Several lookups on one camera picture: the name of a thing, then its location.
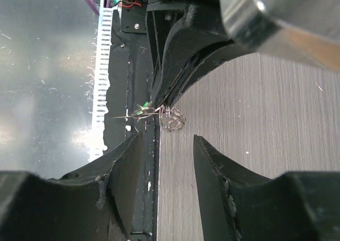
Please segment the silver keys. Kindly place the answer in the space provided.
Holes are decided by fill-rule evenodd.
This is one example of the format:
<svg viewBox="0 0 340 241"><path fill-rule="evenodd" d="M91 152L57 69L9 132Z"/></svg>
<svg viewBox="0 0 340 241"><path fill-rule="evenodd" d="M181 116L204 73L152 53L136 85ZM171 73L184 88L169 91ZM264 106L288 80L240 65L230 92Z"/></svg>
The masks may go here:
<svg viewBox="0 0 340 241"><path fill-rule="evenodd" d="M138 108L131 114L126 113L125 116L117 116L114 118L123 118L128 120L129 118L140 121L149 117L158 116L160 126L162 130L168 130L170 132L181 130L186 119L184 115L175 107L167 105L161 105L154 107L152 102L145 102L142 106L137 104Z"/></svg>

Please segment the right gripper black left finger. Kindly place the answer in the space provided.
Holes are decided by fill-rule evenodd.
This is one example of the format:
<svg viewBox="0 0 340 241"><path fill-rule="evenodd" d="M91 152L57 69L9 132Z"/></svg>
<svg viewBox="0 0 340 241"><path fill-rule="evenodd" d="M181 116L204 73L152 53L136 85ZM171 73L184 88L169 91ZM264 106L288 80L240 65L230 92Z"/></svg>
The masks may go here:
<svg viewBox="0 0 340 241"><path fill-rule="evenodd" d="M128 240L143 135L65 174L1 172L1 240Z"/></svg>

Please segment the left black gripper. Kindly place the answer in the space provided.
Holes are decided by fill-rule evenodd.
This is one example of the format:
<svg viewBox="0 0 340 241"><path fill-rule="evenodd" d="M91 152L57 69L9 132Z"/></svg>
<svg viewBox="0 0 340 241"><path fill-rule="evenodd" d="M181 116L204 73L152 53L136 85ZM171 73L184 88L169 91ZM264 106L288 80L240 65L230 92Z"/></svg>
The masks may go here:
<svg viewBox="0 0 340 241"><path fill-rule="evenodd" d="M252 52L225 32L219 0L137 1L147 3L154 103L174 106L208 73Z"/></svg>

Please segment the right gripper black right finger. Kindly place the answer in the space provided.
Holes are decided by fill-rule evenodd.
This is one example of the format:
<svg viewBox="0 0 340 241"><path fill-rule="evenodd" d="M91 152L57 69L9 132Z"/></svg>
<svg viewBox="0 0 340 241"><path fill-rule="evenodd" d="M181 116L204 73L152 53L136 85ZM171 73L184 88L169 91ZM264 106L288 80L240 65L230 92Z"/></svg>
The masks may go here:
<svg viewBox="0 0 340 241"><path fill-rule="evenodd" d="M290 171L270 179L193 138L205 240L339 240L339 173Z"/></svg>

